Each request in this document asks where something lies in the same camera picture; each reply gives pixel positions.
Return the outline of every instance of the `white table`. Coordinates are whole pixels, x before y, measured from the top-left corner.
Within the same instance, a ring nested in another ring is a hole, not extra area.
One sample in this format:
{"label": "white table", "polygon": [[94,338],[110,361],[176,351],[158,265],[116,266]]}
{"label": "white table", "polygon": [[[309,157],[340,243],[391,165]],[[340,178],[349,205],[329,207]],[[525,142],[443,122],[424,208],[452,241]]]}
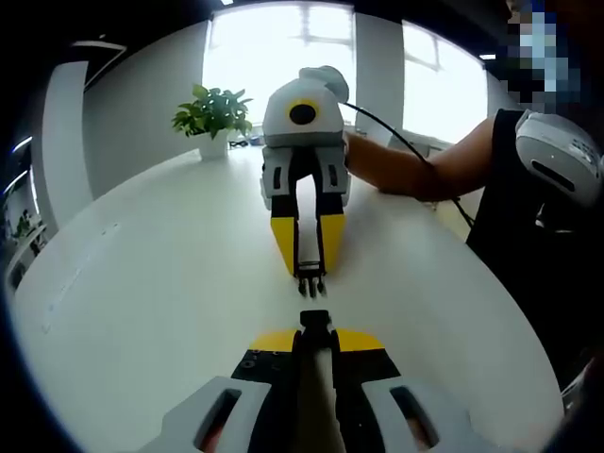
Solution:
{"label": "white table", "polygon": [[269,227],[260,166],[258,148],[164,162],[87,207],[34,261],[15,330],[75,439],[88,451],[144,445],[175,404],[230,376],[256,335],[327,309],[337,327],[383,341],[402,374],[453,394],[478,432],[537,450],[562,418],[558,385],[473,252],[417,201],[355,179],[328,296],[303,298]]}

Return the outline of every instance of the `green leaves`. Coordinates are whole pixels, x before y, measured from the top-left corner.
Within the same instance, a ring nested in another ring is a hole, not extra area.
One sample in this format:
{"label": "green leaves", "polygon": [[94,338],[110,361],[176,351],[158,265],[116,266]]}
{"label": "green leaves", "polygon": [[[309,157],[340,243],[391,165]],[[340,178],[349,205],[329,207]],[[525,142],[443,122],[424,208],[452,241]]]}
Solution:
{"label": "green leaves", "polygon": [[184,132],[187,137],[208,132],[214,139],[222,129],[239,130],[245,135],[252,130],[252,124],[245,120],[248,112],[245,103],[252,99],[240,101],[239,98],[244,94],[245,90],[221,92],[219,88],[208,90],[195,83],[195,100],[178,106],[182,110],[172,119],[172,126],[175,130]]}

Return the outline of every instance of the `black cable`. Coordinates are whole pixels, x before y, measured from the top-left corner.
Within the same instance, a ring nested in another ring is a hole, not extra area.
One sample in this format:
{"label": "black cable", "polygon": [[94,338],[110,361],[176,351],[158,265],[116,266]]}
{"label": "black cable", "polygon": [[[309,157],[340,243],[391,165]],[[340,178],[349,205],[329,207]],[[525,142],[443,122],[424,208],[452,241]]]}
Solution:
{"label": "black cable", "polygon": [[[434,165],[432,165],[430,162],[428,162],[426,160],[426,158],[424,156],[422,156],[421,153],[419,151],[417,151],[413,147],[413,145],[411,145],[411,143],[409,143],[402,135],[400,135],[398,132],[396,132],[396,130],[394,130],[393,127],[388,126],[386,123],[384,123],[382,120],[380,120],[376,115],[374,115],[373,113],[371,113],[361,107],[357,107],[357,106],[355,106],[353,104],[349,104],[347,102],[345,102],[344,105],[350,107],[353,110],[358,111],[359,113],[362,113],[365,116],[368,116],[369,118],[374,120],[376,123],[378,123],[380,126],[385,127],[390,132],[392,132],[393,135],[395,137],[397,137],[401,142],[403,142],[405,144],[405,146],[407,146],[412,151],[412,153],[415,156],[417,156],[418,159],[420,159],[422,162],[424,162],[424,164],[430,169],[431,172],[434,172],[434,175],[436,176],[436,180],[439,181],[443,186],[445,185],[445,182],[439,176],[438,172],[434,168]],[[465,220],[465,223],[468,224],[468,226],[471,228],[474,225],[474,219],[472,217],[470,217],[465,212],[465,210],[463,210],[463,208],[460,205],[460,202],[456,198],[451,198],[451,201],[455,204],[455,206],[459,210],[461,217],[463,217],[463,220]]]}

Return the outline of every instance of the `white flower pot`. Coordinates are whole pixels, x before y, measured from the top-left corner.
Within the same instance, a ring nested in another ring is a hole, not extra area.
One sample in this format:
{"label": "white flower pot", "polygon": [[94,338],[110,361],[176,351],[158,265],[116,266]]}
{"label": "white flower pot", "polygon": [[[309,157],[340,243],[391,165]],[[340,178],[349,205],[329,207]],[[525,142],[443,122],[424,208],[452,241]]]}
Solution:
{"label": "white flower pot", "polygon": [[227,156],[227,137],[229,130],[219,130],[214,137],[211,138],[209,132],[205,134],[195,135],[197,146],[199,147],[199,155],[202,160],[208,159],[224,159]]}

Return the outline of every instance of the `ceiling light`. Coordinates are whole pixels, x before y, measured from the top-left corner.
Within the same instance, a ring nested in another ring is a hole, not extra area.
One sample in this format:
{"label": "ceiling light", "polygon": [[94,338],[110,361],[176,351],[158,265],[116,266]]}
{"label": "ceiling light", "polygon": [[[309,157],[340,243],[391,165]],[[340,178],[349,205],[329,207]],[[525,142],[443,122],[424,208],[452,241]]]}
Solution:
{"label": "ceiling light", "polygon": [[22,172],[20,175],[18,175],[17,177],[15,177],[15,178],[12,180],[12,182],[11,182],[10,184],[8,184],[8,186],[7,186],[7,187],[4,189],[4,191],[2,192],[2,195],[4,195],[6,192],[8,192],[8,191],[10,190],[10,188],[11,188],[12,186],[14,186],[14,185],[17,183],[17,181],[18,181],[19,179],[21,179],[23,176],[27,175],[27,172],[28,172],[28,171],[29,171],[29,170],[25,170],[25,171],[24,171],[24,172]]}
{"label": "ceiling light", "polygon": [[17,144],[17,146],[15,146],[14,148],[12,148],[11,153],[14,153],[16,150],[18,150],[19,148],[22,148],[23,146],[25,146],[26,144],[28,144],[32,140],[33,140],[33,137],[27,137],[25,140],[23,140],[22,142],[20,142],[19,144]]}

